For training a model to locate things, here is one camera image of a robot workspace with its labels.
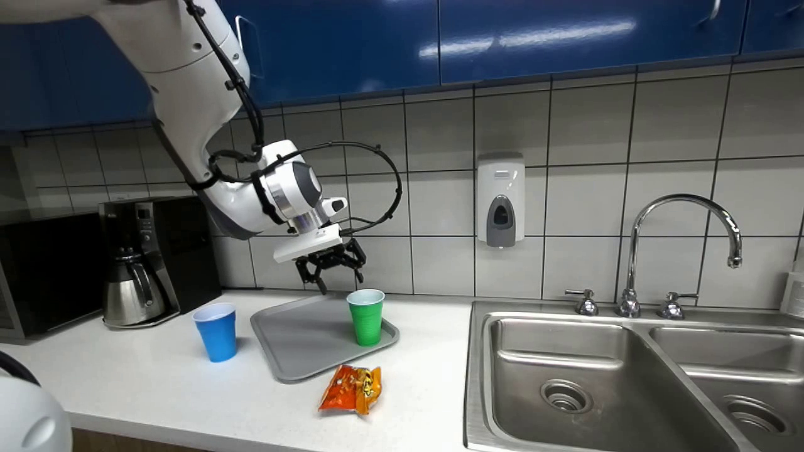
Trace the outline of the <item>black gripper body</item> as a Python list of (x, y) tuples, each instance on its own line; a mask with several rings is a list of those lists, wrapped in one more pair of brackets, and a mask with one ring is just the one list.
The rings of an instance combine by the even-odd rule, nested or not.
[(350, 239), (347, 244), (331, 247), (326, 252), (300, 257), (293, 262), (300, 277), (306, 283), (315, 283), (315, 275), (322, 277), (326, 268), (333, 268), (333, 266), (355, 268), (356, 266), (362, 271), (364, 265), (366, 265), (366, 255), (356, 239)]

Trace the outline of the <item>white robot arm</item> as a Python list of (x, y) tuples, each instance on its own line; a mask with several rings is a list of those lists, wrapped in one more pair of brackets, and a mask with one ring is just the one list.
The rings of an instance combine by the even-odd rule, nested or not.
[(225, 175), (209, 152), (210, 139), (249, 98), (249, 61), (217, 0), (0, 0), (2, 22), (56, 22), (91, 17), (141, 72), (154, 101), (154, 128), (198, 194), (209, 213), (234, 239), (252, 239), (269, 227), (286, 227), (289, 239), (273, 252), (292, 262), (306, 283), (326, 292), (322, 271), (347, 266), (355, 280), (366, 257), (333, 213), (344, 197), (323, 198), (315, 168), (284, 139), (266, 143), (254, 113), (249, 178)]

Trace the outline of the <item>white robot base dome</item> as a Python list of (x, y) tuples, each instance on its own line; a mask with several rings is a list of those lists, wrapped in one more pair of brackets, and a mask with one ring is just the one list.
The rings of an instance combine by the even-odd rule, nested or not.
[(0, 452), (72, 452), (72, 427), (61, 403), (6, 352), (0, 352)]

